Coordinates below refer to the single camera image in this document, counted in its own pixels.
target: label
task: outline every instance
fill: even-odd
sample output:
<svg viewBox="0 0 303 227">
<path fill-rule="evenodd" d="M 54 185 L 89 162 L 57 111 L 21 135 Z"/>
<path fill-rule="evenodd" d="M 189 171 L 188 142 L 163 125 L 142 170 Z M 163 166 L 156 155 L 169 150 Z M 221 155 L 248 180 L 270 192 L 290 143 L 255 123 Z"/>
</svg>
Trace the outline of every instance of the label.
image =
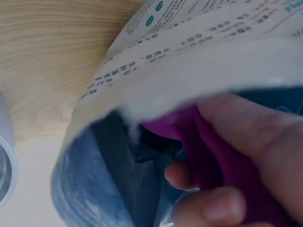
<svg viewBox="0 0 303 227">
<path fill-rule="evenodd" d="M 164 2 L 158 6 L 155 4 L 159 1 L 151 4 L 159 11 L 167 5 Z M 202 48 L 223 39 L 301 36 L 302 21 L 303 0 L 231 1 L 211 7 L 195 17 L 157 28 L 157 32 L 147 32 L 144 37 L 104 60 L 79 105 L 98 97 L 119 78 L 181 50 Z"/>
</svg>

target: white paper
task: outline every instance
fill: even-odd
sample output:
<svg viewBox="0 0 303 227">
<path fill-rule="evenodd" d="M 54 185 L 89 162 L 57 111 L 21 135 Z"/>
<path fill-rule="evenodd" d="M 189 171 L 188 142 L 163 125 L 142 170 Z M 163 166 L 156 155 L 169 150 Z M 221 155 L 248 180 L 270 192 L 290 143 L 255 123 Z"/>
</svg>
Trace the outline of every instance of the white paper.
<svg viewBox="0 0 303 227">
<path fill-rule="evenodd" d="M 129 104 L 126 112 L 132 112 L 132 106 L 138 110 L 132 114 L 138 119 L 145 119 L 139 113 L 142 113 L 147 104 L 145 109 L 150 106 L 158 111 L 147 117 L 152 118 L 171 110 L 186 98 L 228 89 L 233 84 L 236 87 L 287 84 L 283 79 L 291 81 L 290 84 L 301 83 L 301 78 L 296 74 L 297 61 L 293 61 L 294 66 L 289 69 L 290 75 L 285 72 L 286 75 L 282 76 L 271 73 L 263 76 L 263 73 L 267 70 L 282 72 L 283 69 L 276 70 L 280 67 L 276 67 L 276 64 L 285 62 L 290 65 L 292 58 L 300 57 L 296 51 L 302 48 L 300 37 L 303 29 L 303 0 L 211 0 L 215 3 L 211 3 L 211 8 L 208 4 L 208 9 L 205 6 L 209 1 L 184 0 L 171 21 L 157 28 L 158 31 L 151 32 L 151 27 L 145 26 L 146 19 L 151 12 L 154 13 L 159 2 L 161 1 L 147 2 L 114 41 L 74 110 L 63 147 L 92 121 L 115 108 L 125 106 L 126 102 Z M 171 2 L 172 0 L 164 0 L 162 8 L 166 9 Z M 198 2 L 196 7 L 188 13 L 195 2 Z M 162 15 L 160 10 L 154 22 L 159 22 Z M 129 26 L 136 18 L 140 20 L 129 35 Z M 280 54 L 281 51 L 285 51 L 285 56 L 290 59 L 275 59 L 275 54 Z M 252 57 L 247 57 L 248 53 L 252 53 Z M 258 65 L 262 63 L 258 63 L 256 54 L 261 56 L 260 59 L 263 59 L 262 55 L 267 56 L 270 64 L 263 64 L 259 69 Z M 241 62 L 241 67 L 245 65 L 250 69 L 249 73 L 243 73 L 244 69 L 233 59 L 254 61 Z M 148 90 L 146 82 L 149 80 L 153 90 Z M 199 87 L 195 87 L 197 82 L 201 83 Z M 183 87 L 189 90 L 186 95 L 171 93 L 173 97 L 170 97 L 163 92 Z M 166 102 L 159 100 L 158 94 Z"/>
</svg>

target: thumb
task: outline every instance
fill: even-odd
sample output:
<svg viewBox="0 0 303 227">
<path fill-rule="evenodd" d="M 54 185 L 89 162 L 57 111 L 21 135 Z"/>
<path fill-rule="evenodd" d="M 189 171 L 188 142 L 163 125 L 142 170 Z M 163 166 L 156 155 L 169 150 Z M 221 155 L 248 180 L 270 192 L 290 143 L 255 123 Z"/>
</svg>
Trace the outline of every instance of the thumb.
<svg viewBox="0 0 303 227">
<path fill-rule="evenodd" d="M 198 109 L 224 140 L 254 161 L 266 187 L 303 223 L 303 118 L 233 94 L 207 99 Z"/>
</svg>

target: teal dot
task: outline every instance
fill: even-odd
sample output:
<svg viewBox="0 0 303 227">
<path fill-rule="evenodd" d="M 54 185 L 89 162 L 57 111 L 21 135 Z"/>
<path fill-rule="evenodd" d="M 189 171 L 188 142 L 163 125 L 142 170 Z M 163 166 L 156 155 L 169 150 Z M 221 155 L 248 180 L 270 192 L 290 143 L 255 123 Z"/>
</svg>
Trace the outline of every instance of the teal dot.
<svg viewBox="0 0 303 227">
<path fill-rule="evenodd" d="M 151 15 L 151 16 L 147 19 L 147 21 L 146 21 L 146 23 L 145 23 L 145 26 L 148 27 L 149 25 L 151 25 L 154 19 L 155 19 L 155 17 L 154 17 L 153 15 Z"/>
<path fill-rule="evenodd" d="M 160 1 L 160 2 L 157 4 L 155 10 L 156 10 L 157 12 L 159 12 L 159 11 L 162 9 L 162 7 L 163 7 L 163 1 Z"/>
</svg>

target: metal rim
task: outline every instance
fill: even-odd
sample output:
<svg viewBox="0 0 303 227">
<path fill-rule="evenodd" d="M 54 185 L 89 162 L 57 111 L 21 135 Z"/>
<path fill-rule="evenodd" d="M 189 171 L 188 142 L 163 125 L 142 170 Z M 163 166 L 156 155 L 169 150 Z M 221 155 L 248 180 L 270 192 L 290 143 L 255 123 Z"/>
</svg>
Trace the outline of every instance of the metal rim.
<svg viewBox="0 0 303 227">
<path fill-rule="evenodd" d="M 7 195 L 12 178 L 12 168 L 8 155 L 0 146 L 0 202 Z"/>
</svg>

